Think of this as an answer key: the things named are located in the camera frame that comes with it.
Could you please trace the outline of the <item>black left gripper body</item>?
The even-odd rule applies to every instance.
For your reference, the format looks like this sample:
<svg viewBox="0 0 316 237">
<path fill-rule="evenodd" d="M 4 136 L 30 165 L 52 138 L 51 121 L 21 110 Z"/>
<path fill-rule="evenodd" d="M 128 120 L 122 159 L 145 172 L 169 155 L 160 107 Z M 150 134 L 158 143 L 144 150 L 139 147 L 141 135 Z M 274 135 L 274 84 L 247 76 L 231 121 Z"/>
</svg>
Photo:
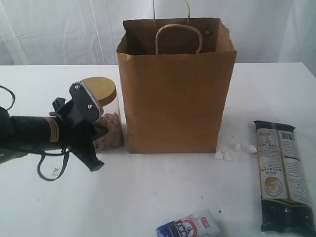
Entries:
<svg viewBox="0 0 316 237">
<path fill-rule="evenodd" d="M 93 147 L 95 128 L 92 123 L 83 120 L 75 126 L 70 126 L 60 118 L 56 121 L 59 127 L 58 145 L 61 153 L 66 153 L 66 150 L 77 153 L 95 153 Z"/>
</svg>

